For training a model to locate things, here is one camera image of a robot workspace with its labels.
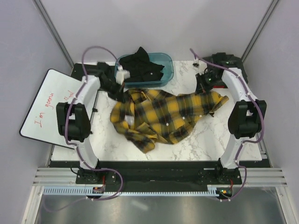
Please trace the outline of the yellow plaid long sleeve shirt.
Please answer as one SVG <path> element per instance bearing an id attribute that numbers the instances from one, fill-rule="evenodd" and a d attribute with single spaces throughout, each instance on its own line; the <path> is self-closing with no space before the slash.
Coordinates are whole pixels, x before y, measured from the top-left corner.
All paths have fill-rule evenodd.
<path id="1" fill-rule="evenodd" d="M 173 95 L 163 90 L 134 88 L 124 92 L 110 122 L 117 133 L 147 153 L 156 143 L 177 144 L 188 137 L 197 122 L 228 102 L 215 91 Z"/>

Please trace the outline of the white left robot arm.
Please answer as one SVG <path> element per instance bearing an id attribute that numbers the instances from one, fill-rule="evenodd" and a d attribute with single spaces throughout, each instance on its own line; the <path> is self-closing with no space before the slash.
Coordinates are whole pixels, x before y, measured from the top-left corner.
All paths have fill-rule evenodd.
<path id="1" fill-rule="evenodd" d="M 86 178 L 91 183 L 99 183 L 103 173 L 97 169 L 98 158 L 94 154 L 89 136 L 91 135 L 91 116 L 99 91 L 119 102 L 124 101 L 125 80 L 130 72 L 121 65 L 112 66 L 99 62 L 97 65 L 77 64 L 73 72 L 82 76 L 81 86 L 70 100 L 56 105 L 58 133 L 64 136 L 65 143 L 72 146 L 80 161 L 80 167 L 89 169 Z"/>

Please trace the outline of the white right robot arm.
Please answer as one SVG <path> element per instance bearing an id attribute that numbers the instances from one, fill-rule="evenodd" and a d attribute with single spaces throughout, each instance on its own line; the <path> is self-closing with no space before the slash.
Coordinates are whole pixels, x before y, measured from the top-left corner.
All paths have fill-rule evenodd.
<path id="1" fill-rule="evenodd" d="M 226 183 L 231 178 L 229 169 L 240 167 L 239 156 L 245 143 L 258 143 L 263 139 L 264 117 L 267 104 L 259 100 L 248 87 L 247 75 L 242 60 L 234 55 L 216 53 L 201 58 L 194 56 L 193 66 L 206 63 L 202 73 L 196 74 L 196 93 L 207 93 L 223 84 L 235 103 L 228 118 L 230 138 L 220 157 L 221 168 L 214 171 L 218 183 Z"/>

